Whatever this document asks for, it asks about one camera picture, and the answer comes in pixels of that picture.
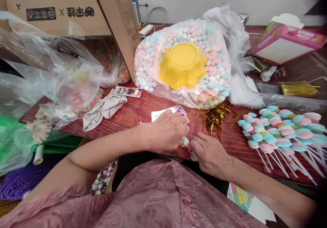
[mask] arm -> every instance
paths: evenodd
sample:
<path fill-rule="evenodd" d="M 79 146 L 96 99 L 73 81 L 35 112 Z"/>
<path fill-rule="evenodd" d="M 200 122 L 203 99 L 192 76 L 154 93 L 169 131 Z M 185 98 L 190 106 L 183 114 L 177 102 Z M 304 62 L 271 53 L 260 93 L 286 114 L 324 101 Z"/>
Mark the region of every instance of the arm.
<path fill-rule="evenodd" d="M 303 227 L 308 222 L 316 206 L 313 200 L 229 156 L 215 138 L 198 133 L 190 147 L 202 171 L 253 194 L 290 228 Z"/>
<path fill-rule="evenodd" d="M 183 144 L 189 127 L 185 117 L 165 111 L 153 123 L 93 140 L 76 149 L 60 161 L 19 204 L 27 203 L 55 189 L 82 184 L 90 189 L 97 174 L 115 157 L 138 151 L 176 149 Z"/>

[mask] upside-down yellow bowl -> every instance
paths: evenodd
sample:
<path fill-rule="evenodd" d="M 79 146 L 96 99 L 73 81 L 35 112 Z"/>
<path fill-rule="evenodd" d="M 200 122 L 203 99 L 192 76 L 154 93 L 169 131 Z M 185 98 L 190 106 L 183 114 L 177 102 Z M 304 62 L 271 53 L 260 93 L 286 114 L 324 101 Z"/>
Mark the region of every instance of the upside-down yellow bowl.
<path fill-rule="evenodd" d="M 178 43 L 162 55 L 160 79 L 172 89 L 193 88 L 207 74 L 207 61 L 194 43 Z"/>

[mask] pink floral shirt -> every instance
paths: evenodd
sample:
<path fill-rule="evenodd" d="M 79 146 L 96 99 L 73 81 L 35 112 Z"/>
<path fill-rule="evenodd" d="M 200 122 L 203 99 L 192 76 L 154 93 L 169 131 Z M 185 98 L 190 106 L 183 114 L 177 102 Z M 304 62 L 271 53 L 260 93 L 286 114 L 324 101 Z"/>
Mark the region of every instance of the pink floral shirt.
<path fill-rule="evenodd" d="M 0 227 L 266 227 L 177 161 L 134 168 L 116 192 L 91 196 L 80 185 L 17 207 Z"/>

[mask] hand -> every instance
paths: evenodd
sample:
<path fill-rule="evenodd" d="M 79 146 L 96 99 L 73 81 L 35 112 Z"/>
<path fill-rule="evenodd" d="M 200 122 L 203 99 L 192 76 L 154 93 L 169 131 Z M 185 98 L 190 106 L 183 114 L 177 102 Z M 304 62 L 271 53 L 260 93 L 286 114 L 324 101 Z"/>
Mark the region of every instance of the hand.
<path fill-rule="evenodd" d="M 191 140 L 189 147 L 203 172 L 221 180 L 233 179 L 237 170 L 234 166 L 235 158 L 226 153 L 217 139 L 199 132 Z"/>
<path fill-rule="evenodd" d="M 175 150 L 184 145 L 183 136 L 187 136 L 190 128 L 186 125 L 186 118 L 178 113 L 166 110 L 152 123 L 140 125 L 140 135 L 145 150 L 162 152 Z"/>

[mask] bundle of gold twist ties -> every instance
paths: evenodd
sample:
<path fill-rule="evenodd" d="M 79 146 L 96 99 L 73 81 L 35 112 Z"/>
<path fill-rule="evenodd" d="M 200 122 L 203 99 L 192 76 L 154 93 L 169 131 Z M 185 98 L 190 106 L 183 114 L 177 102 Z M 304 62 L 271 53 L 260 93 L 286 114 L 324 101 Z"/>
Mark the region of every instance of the bundle of gold twist ties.
<path fill-rule="evenodd" d="M 287 96 L 313 97 L 319 91 L 320 86 L 312 86 L 306 82 L 281 82 L 283 94 Z"/>
<path fill-rule="evenodd" d="M 236 112 L 233 111 L 226 103 L 222 103 L 207 111 L 197 111 L 199 112 L 199 115 L 195 118 L 195 121 L 198 117 L 203 118 L 203 125 L 207 129 L 208 134 L 211 134 L 212 131 L 214 131 L 218 137 L 219 133 L 221 132 L 222 119 L 224 119 L 231 112 L 233 113 L 233 117 L 236 117 Z"/>

